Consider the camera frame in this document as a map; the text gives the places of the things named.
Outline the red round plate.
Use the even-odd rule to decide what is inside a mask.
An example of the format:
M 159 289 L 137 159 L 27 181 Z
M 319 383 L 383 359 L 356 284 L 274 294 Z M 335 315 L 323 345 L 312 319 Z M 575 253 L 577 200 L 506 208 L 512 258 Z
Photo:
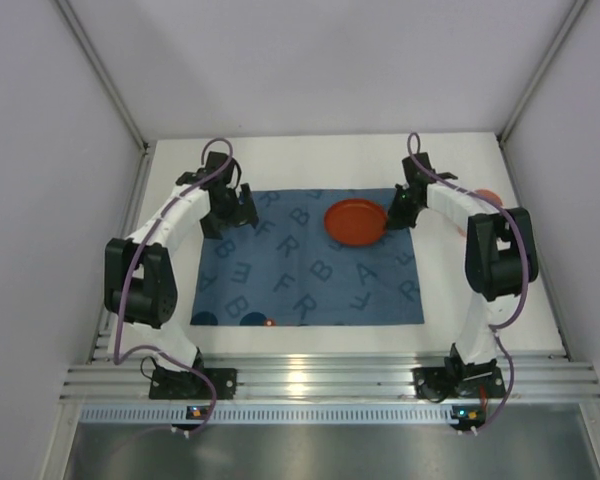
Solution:
M 336 242 L 349 247 L 366 247 L 386 233 L 387 213 L 377 203 L 353 198 L 333 204 L 324 215 L 324 227 Z

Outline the blue letter-print placemat cloth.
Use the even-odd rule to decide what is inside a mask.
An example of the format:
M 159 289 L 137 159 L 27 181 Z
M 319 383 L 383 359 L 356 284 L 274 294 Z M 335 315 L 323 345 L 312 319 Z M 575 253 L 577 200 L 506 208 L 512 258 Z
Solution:
M 409 230 L 371 246 L 336 242 L 324 227 L 335 203 L 388 208 L 392 189 L 283 190 L 254 194 L 257 227 L 203 243 L 194 326 L 421 325 L 424 312 Z

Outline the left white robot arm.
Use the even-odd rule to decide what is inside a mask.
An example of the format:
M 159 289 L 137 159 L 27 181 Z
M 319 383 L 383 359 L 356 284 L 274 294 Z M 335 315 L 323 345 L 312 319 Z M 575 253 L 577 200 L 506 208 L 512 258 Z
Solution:
M 176 312 L 191 296 L 178 291 L 175 256 L 200 230 L 220 240 L 225 230 L 256 227 L 257 210 L 233 152 L 204 146 L 201 165 L 181 174 L 155 214 L 125 238 L 113 238 L 104 254 L 104 306 L 115 315 L 112 357 L 120 365 L 147 352 L 160 367 L 192 373 L 201 357 Z

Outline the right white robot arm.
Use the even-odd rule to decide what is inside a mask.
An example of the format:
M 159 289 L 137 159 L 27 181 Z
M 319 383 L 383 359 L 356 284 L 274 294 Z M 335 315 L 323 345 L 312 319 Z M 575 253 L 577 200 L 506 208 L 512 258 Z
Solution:
M 496 332 L 520 316 L 539 273 L 531 216 L 522 207 L 505 209 L 452 185 L 454 175 L 436 173 L 426 153 L 404 158 L 402 167 L 406 183 L 396 186 L 386 228 L 414 228 L 420 212 L 429 209 L 464 231 L 472 297 L 449 357 L 462 366 L 488 364 L 496 357 Z

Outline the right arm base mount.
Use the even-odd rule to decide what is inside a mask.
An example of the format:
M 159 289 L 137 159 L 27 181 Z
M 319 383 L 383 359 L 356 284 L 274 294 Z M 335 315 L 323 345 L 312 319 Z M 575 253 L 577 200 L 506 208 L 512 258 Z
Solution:
M 495 367 L 460 379 L 444 367 L 419 367 L 413 370 L 416 397 L 433 403 L 447 399 L 502 398 L 506 387 L 501 370 Z

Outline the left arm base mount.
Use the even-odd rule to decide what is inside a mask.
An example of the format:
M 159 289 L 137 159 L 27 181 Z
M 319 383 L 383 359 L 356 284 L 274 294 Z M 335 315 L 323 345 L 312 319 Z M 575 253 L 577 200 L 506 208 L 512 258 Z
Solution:
M 233 368 L 206 368 L 203 374 L 216 391 L 218 400 L 234 398 L 237 370 Z M 151 375 L 148 397 L 151 400 L 210 400 L 212 391 L 204 380 L 190 372 L 175 372 L 158 367 Z

